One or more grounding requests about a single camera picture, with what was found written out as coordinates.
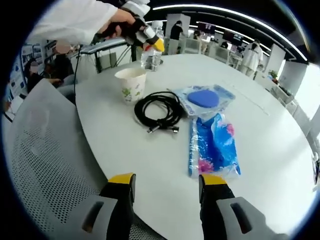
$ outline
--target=monitor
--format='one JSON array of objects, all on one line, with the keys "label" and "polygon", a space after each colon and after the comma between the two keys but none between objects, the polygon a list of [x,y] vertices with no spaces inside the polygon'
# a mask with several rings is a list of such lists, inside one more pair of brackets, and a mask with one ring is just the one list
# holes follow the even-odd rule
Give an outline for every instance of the monitor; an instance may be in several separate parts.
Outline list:
[{"label": "monitor", "polygon": [[232,44],[236,45],[236,46],[241,46],[242,39],[243,39],[243,36],[241,36],[239,34],[234,34]]},{"label": "monitor", "polygon": [[232,33],[232,32],[229,32],[229,31],[225,31],[224,34],[223,34],[223,39],[232,43],[234,41],[234,36],[235,34]]},{"label": "monitor", "polygon": [[198,30],[206,34],[215,34],[216,26],[206,23],[198,23]]}]

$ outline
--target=desk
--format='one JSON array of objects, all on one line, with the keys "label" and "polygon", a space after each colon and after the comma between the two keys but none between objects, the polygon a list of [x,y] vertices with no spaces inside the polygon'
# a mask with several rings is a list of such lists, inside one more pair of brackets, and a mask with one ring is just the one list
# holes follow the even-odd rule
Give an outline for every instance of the desk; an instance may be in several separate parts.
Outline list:
[{"label": "desk", "polygon": [[238,69],[239,65],[242,63],[243,58],[241,56],[238,56],[237,54],[230,52],[230,58],[233,59],[233,61],[236,61],[235,69]]},{"label": "desk", "polygon": [[[147,73],[145,96],[194,84],[219,84],[236,96],[225,115],[235,129],[242,175],[229,187],[262,211],[274,231],[291,233],[315,197],[312,151],[296,121],[261,86],[222,62],[201,54],[162,59],[158,71]],[[188,177],[189,121],[179,122],[178,134],[148,134],[134,120],[134,106],[123,103],[114,74],[138,66],[113,68],[76,86],[84,134],[107,178],[136,173],[133,208],[143,221],[168,240],[203,239],[198,180]],[[160,111],[150,108],[150,117]]]}]

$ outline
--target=black cable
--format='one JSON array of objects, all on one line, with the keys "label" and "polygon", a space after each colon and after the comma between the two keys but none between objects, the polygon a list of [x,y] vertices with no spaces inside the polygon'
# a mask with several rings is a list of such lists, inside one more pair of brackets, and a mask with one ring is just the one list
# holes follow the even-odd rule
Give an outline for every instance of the black cable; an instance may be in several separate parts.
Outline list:
[{"label": "black cable", "polygon": [[112,66],[112,65],[111,65],[111,61],[112,61],[112,60],[111,60],[111,50],[109,49],[109,62],[110,62],[110,66]]},{"label": "black cable", "polygon": [[[147,107],[154,102],[160,102],[166,107],[167,114],[164,118],[151,119],[146,116]],[[134,107],[134,113],[143,125],[149,127],[148,133],[153,133],[157,129],[170,129],[177,133],[179,127],[175,125],[183,116],[184,109],[176,94],[170,91],[159,91],[139,100]]]},{"label": "black cable", "polygon": [[81,51],[81,45],[78,50],[78,55],[76,56],[76,66],[74,70],[74,79],[73,79],[73,93],[74,93],[74,105],[77,107],[76,104],[76,76],[77,76],[77,70],[78,70],[78,64],[79,64],[79,59],[80,59],[80,51]]},{"label": "black cable", "polygon": [[8,119],[10,123],[13,123],[13,120],[5,112],[3,112],[3,115],[5,116],[6,119]]},{"label": "black cable", "polygon": [[119,60],[119,62],[116,64],[116,67],[119,66],[119,64],[121,63],[121,61],[125,58],[125,56],[128,54],[128,52],[130,51],[130,48],[125,52],[125,54],[123,55],[123,57]]},{"label": "black cable", "polygon": [[118,60],[115,62],[114,67],[117,67],[119,65],[119,63],[122,61],[122,59],[126,56],[126,54],[128,53],[130,49],[130,45],[121,53],[120,57],[118,58]]}]

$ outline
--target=white lab coat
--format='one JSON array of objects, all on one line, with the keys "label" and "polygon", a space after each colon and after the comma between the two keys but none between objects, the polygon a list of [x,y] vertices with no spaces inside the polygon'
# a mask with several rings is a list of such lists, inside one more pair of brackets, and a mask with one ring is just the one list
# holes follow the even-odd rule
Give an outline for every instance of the white lab coat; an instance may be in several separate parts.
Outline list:
[{"label": "white lab coat", "polygon": [[88,45],[116,11],[115,6],[96,0],[60,0],[43,15],[28,39]]},{"label": "white lab coat", "polygon": [[251,50],[251,48],[252,48],[252,43],[246,46],[243,53],[243,60],[241,65],[255,72],[258,68],[259,61],[262,62],[264,54],[259,45],[256,46],[254,50]]}]

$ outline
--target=plastic water bottle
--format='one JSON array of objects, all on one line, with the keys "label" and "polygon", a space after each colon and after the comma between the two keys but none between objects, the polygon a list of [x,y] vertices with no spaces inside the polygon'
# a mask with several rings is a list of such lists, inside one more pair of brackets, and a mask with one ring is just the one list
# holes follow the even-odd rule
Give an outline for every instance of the plastic water bottle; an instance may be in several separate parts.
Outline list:
[{"label": "plastic water bottle", "polygon": [[[164,32],[162,30],[162,21],[153,21],[152,28],[162,41],[164,40]],[[154,49],[152,46],[145,49],[141,55],[141,67],[144,69],[149,69],[153,72],[157,71],[158,66],[161,62],[162,52]]]}]

